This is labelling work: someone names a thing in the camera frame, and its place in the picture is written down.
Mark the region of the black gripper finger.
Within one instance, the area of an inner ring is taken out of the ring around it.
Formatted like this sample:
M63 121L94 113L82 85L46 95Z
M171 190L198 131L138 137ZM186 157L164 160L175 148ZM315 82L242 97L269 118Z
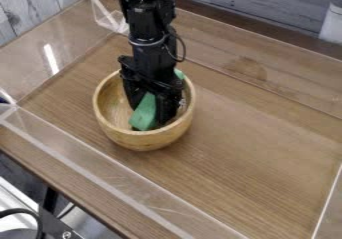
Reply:
M182 91L170 89L156 89L156 124L163 126L177 116Z
M124 92L128 100L130 107L136 109L146 93L147 93L147 82L142 77L136 75L120 74L123 80Z

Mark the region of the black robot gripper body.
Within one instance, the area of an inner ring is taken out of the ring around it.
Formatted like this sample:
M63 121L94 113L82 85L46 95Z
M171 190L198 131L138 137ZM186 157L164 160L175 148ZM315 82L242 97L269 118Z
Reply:
M131 39L132 55L122 55L122 79L127 93L179 93L183 81L177 76L178 44L175 39L143 42Z

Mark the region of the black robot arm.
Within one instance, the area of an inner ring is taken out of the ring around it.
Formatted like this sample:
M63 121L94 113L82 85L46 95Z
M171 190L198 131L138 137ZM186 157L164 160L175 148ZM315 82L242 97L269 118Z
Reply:
M118 58L130 107L130 123L144 131L164 126L175 118L185 90L177 64L185 60L185 46L173 20L174 0L116 0L130 27L130 56Z

